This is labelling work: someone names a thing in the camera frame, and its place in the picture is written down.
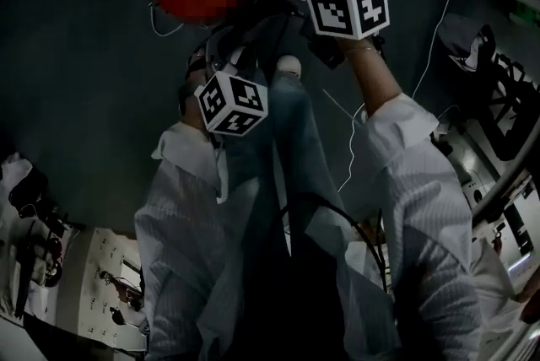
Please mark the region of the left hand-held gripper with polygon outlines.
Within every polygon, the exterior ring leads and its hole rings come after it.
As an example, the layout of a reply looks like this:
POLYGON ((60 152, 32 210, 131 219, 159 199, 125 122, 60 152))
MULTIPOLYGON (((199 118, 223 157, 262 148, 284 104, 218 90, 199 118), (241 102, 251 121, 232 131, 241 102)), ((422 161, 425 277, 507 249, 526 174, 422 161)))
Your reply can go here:
POLYGON ((207 132, 243 137, 268 115, 267 86, 254 81, 258 60, 251 43, 234 27, 214 30, 201 44, 204 54, 195 67, 205 67, 205 84, 183 84, 179 108, 189 96, 197 98, 207 132))

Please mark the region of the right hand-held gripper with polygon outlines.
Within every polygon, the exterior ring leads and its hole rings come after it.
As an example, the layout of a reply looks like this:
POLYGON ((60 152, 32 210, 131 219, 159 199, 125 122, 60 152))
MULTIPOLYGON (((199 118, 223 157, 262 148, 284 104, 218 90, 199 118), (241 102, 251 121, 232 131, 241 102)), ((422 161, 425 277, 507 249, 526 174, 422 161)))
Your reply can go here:
POLYGON ((327 67, 344 61, 337 39, 363 40, 390 25, 388 0, 284 0, 285 9, 303 19, 300 35, 327 67))

